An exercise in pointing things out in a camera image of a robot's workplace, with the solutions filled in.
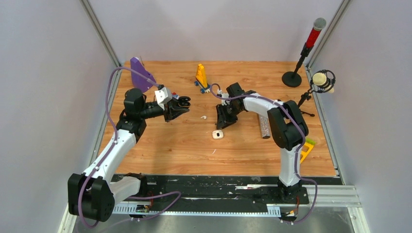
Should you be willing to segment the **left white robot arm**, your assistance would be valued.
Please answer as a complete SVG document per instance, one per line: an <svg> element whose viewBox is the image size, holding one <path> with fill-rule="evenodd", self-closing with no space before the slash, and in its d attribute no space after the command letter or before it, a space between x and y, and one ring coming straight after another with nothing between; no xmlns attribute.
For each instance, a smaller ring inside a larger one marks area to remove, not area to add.
<svg viewBox="0 0 412 233"><path fill-rule="evenodd" d="M146 129L146 120L164 117L169 122L189 112L190 97L175 98L162 86L155 91L155 101L147 102L138 88L126 91L124 109L114 127L111 140L97 159L81 174L73 173L68 179L69 213L97 222L105 222L120 202L134 197L148 197L147 178L128 173L115 183L111 180L126 154L137 144Z"/></svg>

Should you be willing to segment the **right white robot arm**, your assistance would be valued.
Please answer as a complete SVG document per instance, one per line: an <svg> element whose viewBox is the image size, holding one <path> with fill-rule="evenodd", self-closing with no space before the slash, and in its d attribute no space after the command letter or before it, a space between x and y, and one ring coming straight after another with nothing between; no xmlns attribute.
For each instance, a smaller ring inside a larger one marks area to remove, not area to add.
<svg viewBox="0 0 412 233"><path fill-rule="evenodd" d="M272 100L252 90L244 91L238 83L230 85L225 92L219 88L213 96L222 101L216 106L218 130L236 123L238 114L243 111L268 119L271 136L280 149L277 195L282 202L291 202L301 187L301 151L309 134L296 102Z"/></svg>

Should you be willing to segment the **black earbud charging case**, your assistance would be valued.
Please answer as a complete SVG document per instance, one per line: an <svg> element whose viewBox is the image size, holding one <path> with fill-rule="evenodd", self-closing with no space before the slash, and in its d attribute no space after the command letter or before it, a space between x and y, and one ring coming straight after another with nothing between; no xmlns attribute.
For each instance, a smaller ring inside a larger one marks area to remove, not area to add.
<svg viewBox="0 0 412 233"><path fill-rule="evenodd" d="M180 107L190 108L190 106L191 106L190 100L191 100L191 98L188 97L188 96L180 96L179 99L178 99L178 105Z"/></svg>

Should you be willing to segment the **white earbud charging case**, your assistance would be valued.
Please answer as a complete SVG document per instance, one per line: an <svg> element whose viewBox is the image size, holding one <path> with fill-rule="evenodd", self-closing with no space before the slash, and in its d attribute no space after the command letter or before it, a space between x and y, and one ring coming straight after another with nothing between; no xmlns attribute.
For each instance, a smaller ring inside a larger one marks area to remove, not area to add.
<svg viewBox="0 0 412 233"><path fill-rule="evenodd" d="M224 137L224 133L222 130L214 130L212 132L212 138L215 140L222 139Z"/></svg>

